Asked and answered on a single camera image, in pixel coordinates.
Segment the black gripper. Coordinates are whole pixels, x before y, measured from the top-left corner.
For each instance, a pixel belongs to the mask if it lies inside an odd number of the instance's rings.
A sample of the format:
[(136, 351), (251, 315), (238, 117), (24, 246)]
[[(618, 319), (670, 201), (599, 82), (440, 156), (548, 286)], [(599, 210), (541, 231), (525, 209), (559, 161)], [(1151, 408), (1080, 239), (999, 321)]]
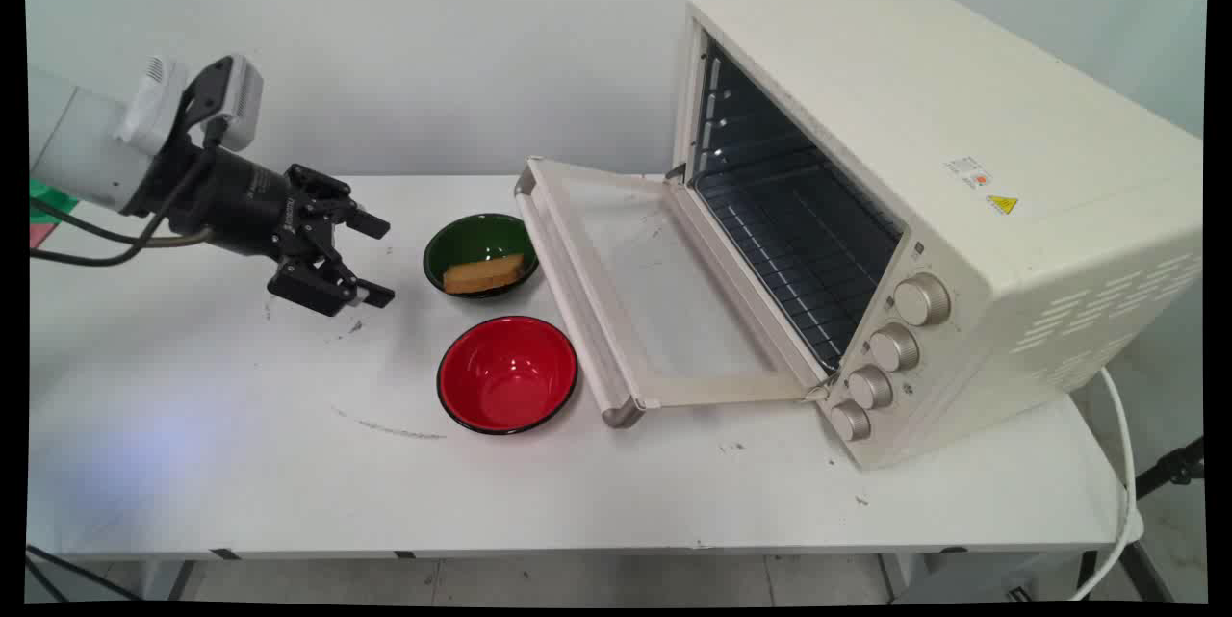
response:
[(177, 235), (196, 235), (208, 228), (209, 244), (239, 256), (270, 257), (278, 262), (266, 289), (310, 312), (336, 317), (347, 305), (386, 307), (395, 291), (351, 273), (342, 262), (326, 257), (286, 256), (314, 252), (310, 241), (333, 243), (333, 225), (352, 228), (365, 236), (383, 239), (389, 220), (366, 212), (351, 197), (342, 180), (293, 165), (287, 172), (219, 149), (208, 155), (191, 140), (176, 140), (154, 158), (152, 169), (126, 204), (131, 217), (155, 214), (190, 169), (205, 163), (192, 183), (172, 201), (168, 227)]

